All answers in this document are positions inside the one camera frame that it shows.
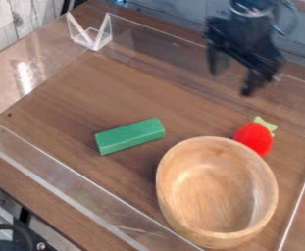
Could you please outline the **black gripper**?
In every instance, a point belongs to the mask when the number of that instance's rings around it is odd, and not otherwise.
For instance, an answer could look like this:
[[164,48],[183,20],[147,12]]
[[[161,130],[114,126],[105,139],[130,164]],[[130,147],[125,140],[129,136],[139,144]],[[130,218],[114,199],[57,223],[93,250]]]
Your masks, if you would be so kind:
[[205,38],[212,75],[219,76],[230,68],[234,58],[250,70],[240,93],[251,96],[275,78],[284,63],[274,43],[270,17],[251,18],[238,14],[230,19],[209,17]]

